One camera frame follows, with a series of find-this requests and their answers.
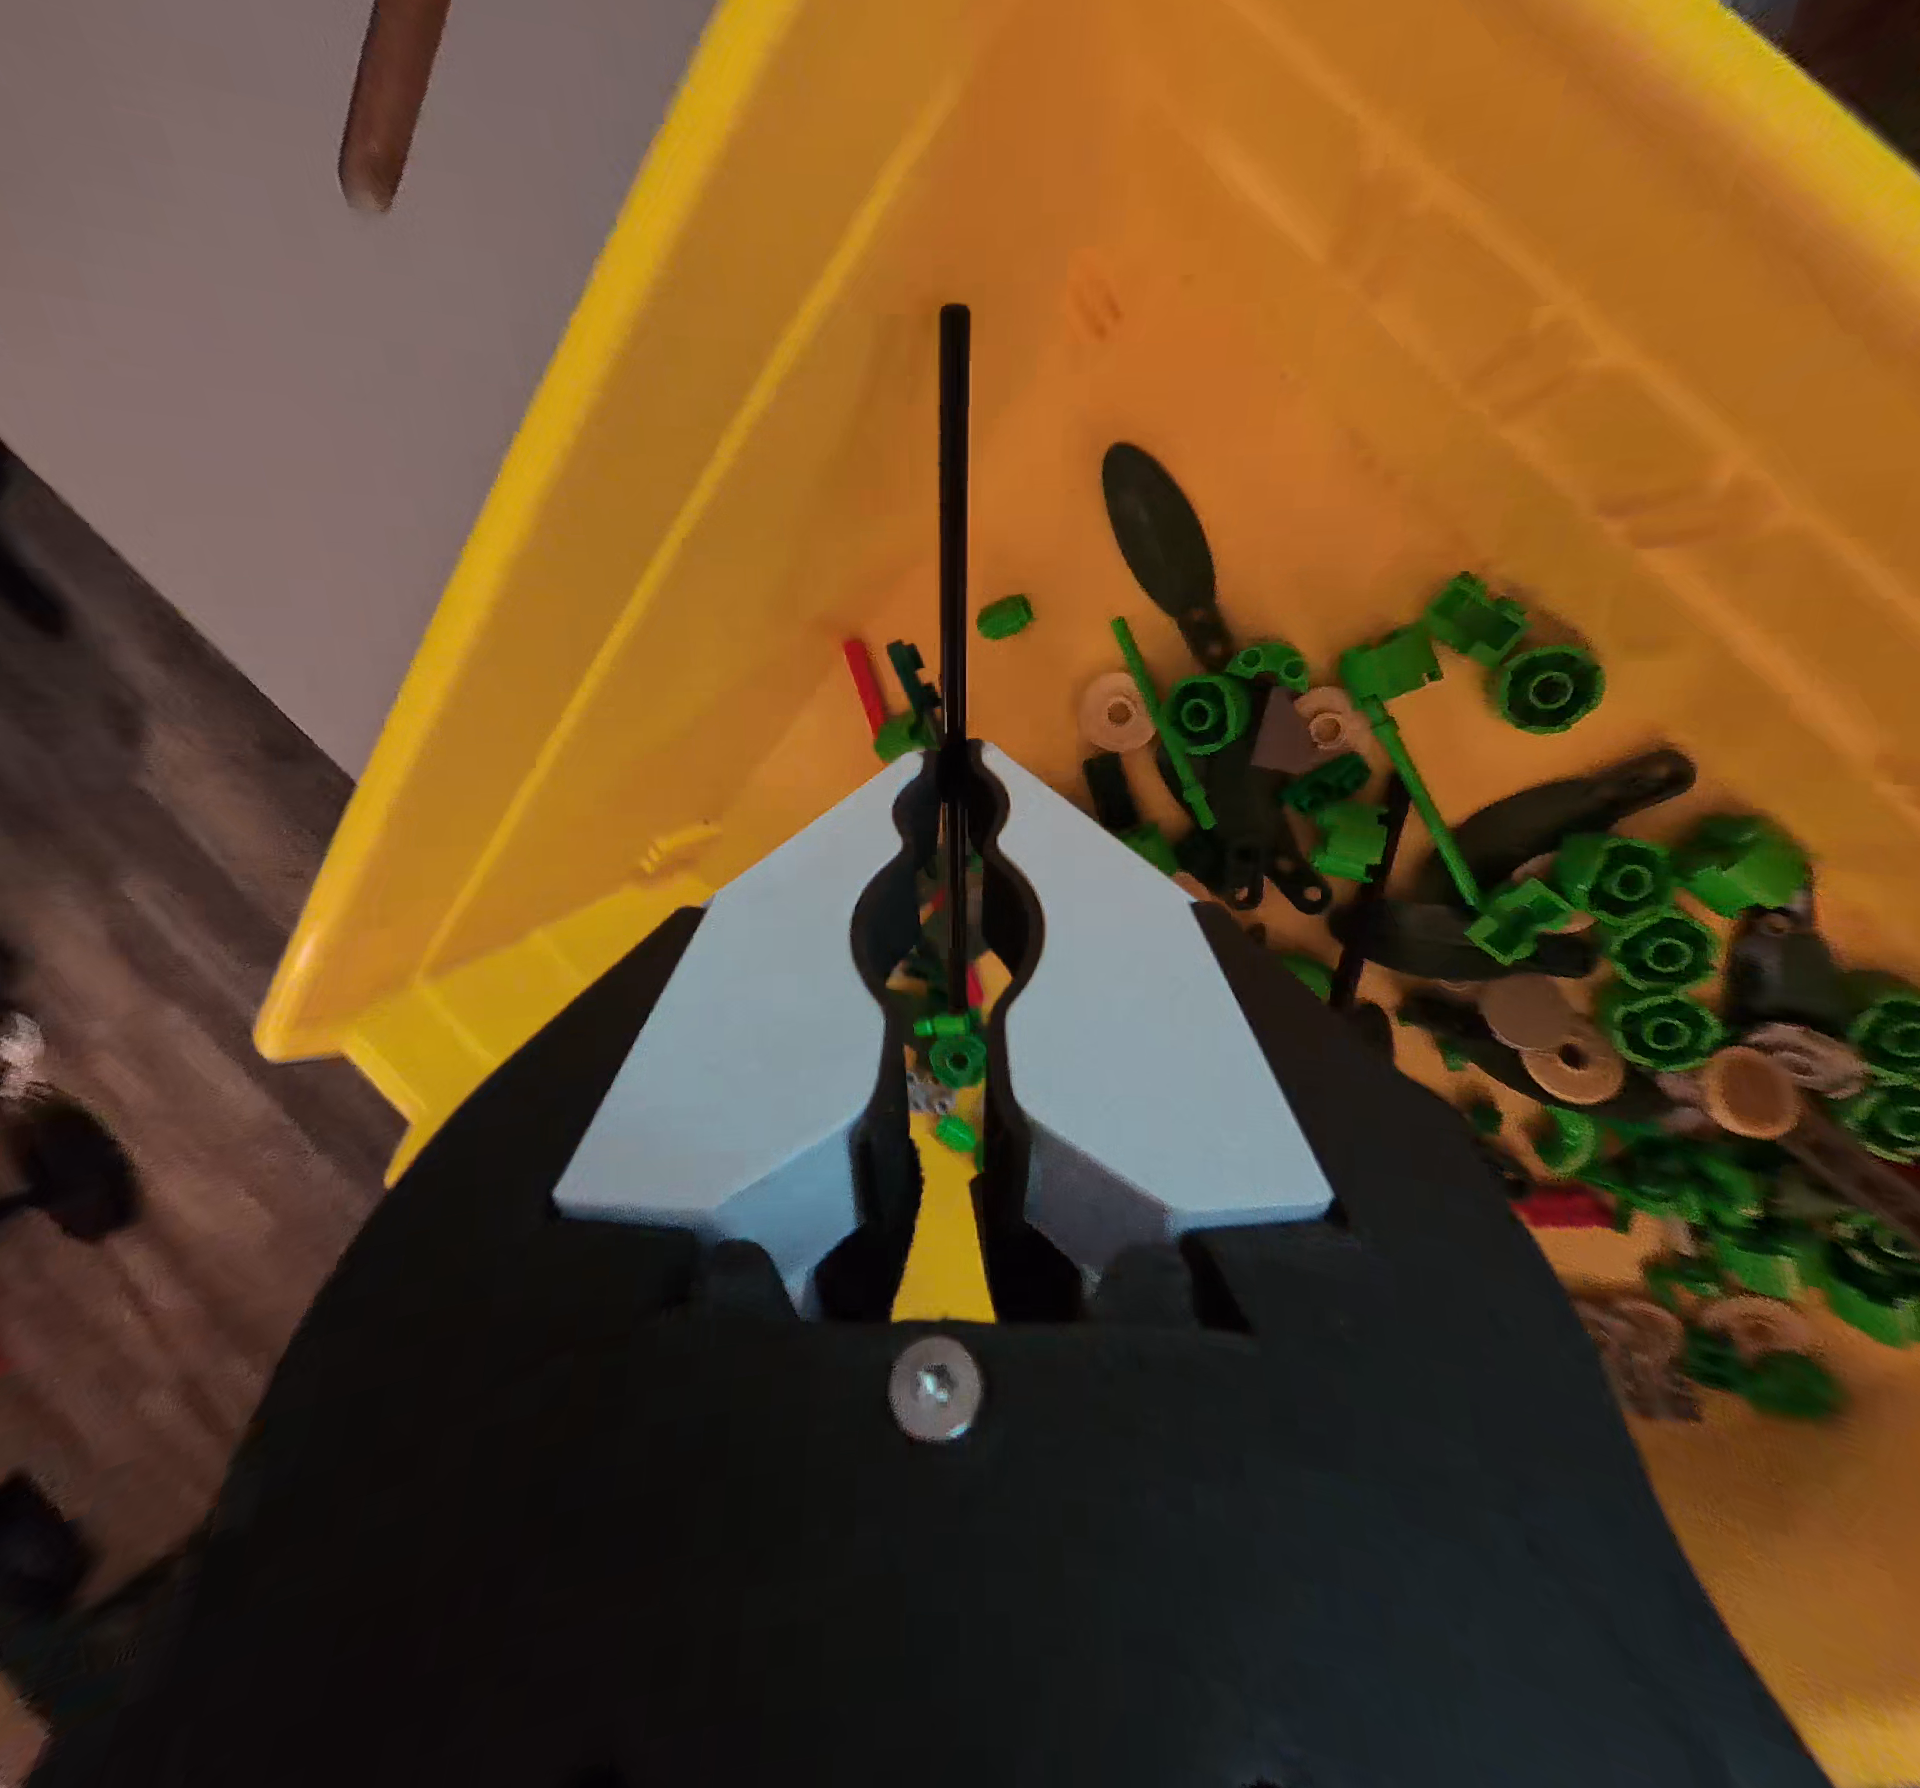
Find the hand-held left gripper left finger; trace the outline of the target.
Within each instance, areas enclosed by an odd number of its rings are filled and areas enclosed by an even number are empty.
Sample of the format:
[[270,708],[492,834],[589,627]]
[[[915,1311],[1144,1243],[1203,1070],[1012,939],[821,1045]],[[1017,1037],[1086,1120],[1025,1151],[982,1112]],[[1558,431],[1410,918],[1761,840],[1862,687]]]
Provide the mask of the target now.
[[712,896],[556,1180],[561,1215],[747,1243],[803,1317],[893,1317],[924,1177],[886,985],[939,819],[937,757],[901,757]]

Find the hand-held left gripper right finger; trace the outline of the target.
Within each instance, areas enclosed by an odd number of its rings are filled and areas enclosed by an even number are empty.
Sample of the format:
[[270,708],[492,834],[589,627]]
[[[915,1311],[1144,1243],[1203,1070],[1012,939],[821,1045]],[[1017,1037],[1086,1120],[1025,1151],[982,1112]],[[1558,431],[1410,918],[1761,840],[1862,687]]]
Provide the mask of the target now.
[[973,1209],[997,1321],[1078,1321],[1122,1257],[1323,1222],[1332,1179],[1201,904],[970,746],[987,1017]]

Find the thin black rod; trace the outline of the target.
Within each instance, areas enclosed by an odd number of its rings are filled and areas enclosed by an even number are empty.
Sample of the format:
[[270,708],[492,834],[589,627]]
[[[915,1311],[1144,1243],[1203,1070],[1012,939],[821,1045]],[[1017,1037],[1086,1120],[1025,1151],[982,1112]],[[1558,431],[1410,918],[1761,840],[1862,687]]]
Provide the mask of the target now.
[[973,313],[965,306],[939,310],[939,640],[941,640],[941,746],[935,781],[941,806],[949,901],[949,1001],[966,1015],[970,1001],[968,830],[970,726],[970,412]]

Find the yellow plastic bin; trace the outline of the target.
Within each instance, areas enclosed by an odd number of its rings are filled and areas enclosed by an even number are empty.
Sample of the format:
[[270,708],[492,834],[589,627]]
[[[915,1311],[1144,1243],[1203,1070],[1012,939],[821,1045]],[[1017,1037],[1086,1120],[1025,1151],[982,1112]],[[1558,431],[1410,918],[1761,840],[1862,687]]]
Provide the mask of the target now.
[[[1916,987],[1916,176],[1716,0],[722,0],[258,1024],[411,1116],[220,1497],[157,1784],[1916,1782],[1916,1347],[1825,1422],[1633,1413],[1579,1314],[1679,1237],[1537,1228],[1533,1108],[1200,901],[1336,1206],[997,1321],[1003,985],[945,846],[886,1001],[888,1321],[558,1177],[712,896],[941,746],[939,310],[973,313],[973,742],[1195,659],[1100,489],[1149,452],[1314,676],[1459,573],[1593,650],[1398,704],[1452,824],[1654,748]],[[1007,643],[973,627],[1025,593]],[[840,656],[867,643],[874,742]]]

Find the pile of green brick pieces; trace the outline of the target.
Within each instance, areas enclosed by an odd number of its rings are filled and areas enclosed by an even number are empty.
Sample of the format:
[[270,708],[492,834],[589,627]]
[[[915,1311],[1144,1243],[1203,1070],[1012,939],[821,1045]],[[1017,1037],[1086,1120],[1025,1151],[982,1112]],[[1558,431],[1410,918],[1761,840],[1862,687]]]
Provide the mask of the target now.
[[1869,1197],[1908,1193],[1894,1171],[1916,1169],[1916,987],[1841,968],[1810,857],[1759,817],[1629,834],[1693,789],[1675,748],[1443,823],[1398,719],[1443,652],[1536,739],[1608,692],[1593,650],[1473,573],[1318,678],[1284,639],[1234,636],[1201,535],[1123,553],[1197,665],[1155,678],[1116,624],[1123,667],[1079,721],[1095,820],[1197,901],[1284,899],[1320,929],[1318,951],[1270,951],[1286,978],[1386,1056],[1424,1032],[1450,1072],[1528,1104],[1528,1162],[1501,1104],[1470,1112],[1519,1218],[1679,1237],[1638,1293],[1577,1303],[1624,1406],[1692,1422],[1711,1390],[1835,1418],[1815,1301],[1916,1347],[1916,1232]]

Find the black oval leaf piece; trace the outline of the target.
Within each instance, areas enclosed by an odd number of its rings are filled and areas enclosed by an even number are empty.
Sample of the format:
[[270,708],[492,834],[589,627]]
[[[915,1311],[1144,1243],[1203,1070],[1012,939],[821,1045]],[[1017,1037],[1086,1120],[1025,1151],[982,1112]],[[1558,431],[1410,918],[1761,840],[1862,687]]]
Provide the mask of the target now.
[[1205,671],[1236,654],[1217,598],[1217,570],[1195,507],[1144,447],[1113,443],[1100,489],[1116,551],[1147,601],[1167,616]]

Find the dark round object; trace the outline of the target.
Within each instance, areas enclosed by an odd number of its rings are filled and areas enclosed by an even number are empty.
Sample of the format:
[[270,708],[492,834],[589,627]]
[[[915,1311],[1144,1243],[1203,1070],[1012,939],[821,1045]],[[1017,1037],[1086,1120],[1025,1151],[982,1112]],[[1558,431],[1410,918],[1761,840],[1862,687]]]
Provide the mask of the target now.
[[98,1244],[142,1211],[138,1177],[115,1136],[82,1104],[30,1089],[3,1108],[3,1224],[39,1215],[63,1238]]

